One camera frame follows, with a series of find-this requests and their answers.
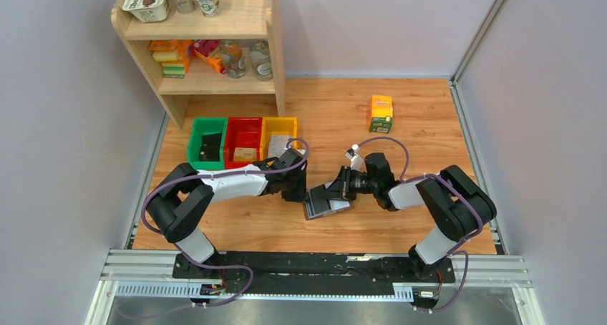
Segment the brown leather card holder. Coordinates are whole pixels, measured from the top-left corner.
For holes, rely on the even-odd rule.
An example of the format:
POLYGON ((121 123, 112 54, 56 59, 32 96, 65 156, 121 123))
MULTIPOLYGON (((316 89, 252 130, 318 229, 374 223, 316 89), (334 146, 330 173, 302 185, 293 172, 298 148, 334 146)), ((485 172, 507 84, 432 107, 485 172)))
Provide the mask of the brown leather card holder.
POLYGON ((340 199, 323 199, 318 190, 308 190, 304 203, 304 215, 306 220, 313 220, 337 213, 342 210, 350 209, 351 207, 351 201, 340 199))

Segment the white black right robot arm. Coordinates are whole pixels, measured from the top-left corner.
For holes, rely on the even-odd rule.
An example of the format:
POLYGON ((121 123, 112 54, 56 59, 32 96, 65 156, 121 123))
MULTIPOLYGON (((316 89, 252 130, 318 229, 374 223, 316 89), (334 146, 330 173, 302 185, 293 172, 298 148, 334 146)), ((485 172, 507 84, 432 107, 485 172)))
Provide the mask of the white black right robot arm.
POLYGON ((388 211, 425 206, 435 226, 408 251, 408 270, 418 281, 433 276, 437 265, 497 214, 490 197, 457 165, 402 182, 382 153, 367 155, 364 164, 364 172, 343 166, 333 182, 307 190, 306 217, 312 220, 345 210, 359 194, 372 195, 388 211))

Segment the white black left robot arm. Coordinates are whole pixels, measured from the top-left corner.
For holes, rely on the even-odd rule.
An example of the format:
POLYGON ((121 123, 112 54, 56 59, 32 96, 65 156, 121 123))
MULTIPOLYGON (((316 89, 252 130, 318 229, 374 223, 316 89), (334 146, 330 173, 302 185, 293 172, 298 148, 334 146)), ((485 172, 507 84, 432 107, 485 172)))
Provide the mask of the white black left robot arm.
POLYGON ((219 260, 213 244, 198 224, 208 206, 224 200, 282 193, 288 202, 306 197, 307 156, 289 148, 280 157, 241 168, 205 171, 178 165, 145 199, 142 221, 151 220, 168 243, 191 260, 201 278, 216 274, 219 260))

